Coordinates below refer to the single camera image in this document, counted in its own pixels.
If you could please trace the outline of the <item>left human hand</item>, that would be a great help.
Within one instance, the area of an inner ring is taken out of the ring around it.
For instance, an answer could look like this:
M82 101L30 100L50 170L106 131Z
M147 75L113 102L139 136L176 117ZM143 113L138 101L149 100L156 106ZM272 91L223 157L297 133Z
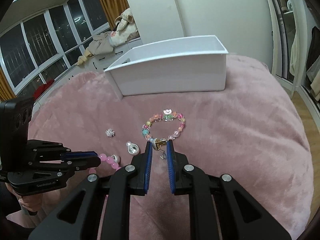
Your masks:
M25 208L26 210L30 212L37 212L41 210L42 204L43 204L43 194L35 194L31 196L20 196L17 194L14 189L11 187L10 184L5 184L9 192L11 192L13 195L15 195L21 205L21 207Z

